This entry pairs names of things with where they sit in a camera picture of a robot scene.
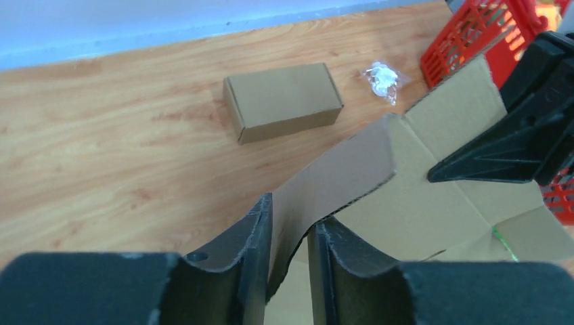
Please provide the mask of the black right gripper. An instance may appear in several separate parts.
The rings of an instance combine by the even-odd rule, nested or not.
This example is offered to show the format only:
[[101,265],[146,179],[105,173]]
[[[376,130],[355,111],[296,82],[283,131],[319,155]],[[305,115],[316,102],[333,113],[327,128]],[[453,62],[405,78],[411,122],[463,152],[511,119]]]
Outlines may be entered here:
[[431,183],[548,185],[573,166],[573,34],[540,34],[501,94],[507,115],[432,167]]

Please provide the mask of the brown cardboard box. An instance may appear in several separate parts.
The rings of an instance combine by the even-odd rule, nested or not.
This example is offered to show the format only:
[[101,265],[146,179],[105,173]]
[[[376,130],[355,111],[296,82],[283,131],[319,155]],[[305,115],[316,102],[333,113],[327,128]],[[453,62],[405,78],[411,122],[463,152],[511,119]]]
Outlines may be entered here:
[[332,125],[345,106],[325,63],[231,75],[223,97],[240,145]]

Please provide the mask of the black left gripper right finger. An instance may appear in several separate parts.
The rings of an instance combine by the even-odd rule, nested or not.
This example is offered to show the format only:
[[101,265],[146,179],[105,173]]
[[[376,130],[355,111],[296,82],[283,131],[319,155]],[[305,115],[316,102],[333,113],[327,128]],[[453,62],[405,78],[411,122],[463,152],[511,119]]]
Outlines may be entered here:
[[316,324],[573,323],[573,278],[557,265],[398,261],[333,217],[307,239]]

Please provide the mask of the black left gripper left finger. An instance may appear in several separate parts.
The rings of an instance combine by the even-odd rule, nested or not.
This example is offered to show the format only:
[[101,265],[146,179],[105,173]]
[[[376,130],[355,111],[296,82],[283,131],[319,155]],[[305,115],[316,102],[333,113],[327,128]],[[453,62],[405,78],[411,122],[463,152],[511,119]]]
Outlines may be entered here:
[[2,324],[262,324],[271,194],[187,254],[34,252],[1,271]]

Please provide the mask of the brown cardboard sheet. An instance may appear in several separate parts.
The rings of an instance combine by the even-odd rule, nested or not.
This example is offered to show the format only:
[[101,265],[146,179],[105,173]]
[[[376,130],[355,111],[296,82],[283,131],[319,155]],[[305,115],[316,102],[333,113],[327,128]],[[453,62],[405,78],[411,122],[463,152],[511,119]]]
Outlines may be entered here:
[[528,183],[431,183],[439,161],[505,116],[483,56],[404,114],[389,113],[273,191],[266,324],[311,324],[304,233],[333,215],[378,250],[407,261],[520,261],[573,257],[573,238]]

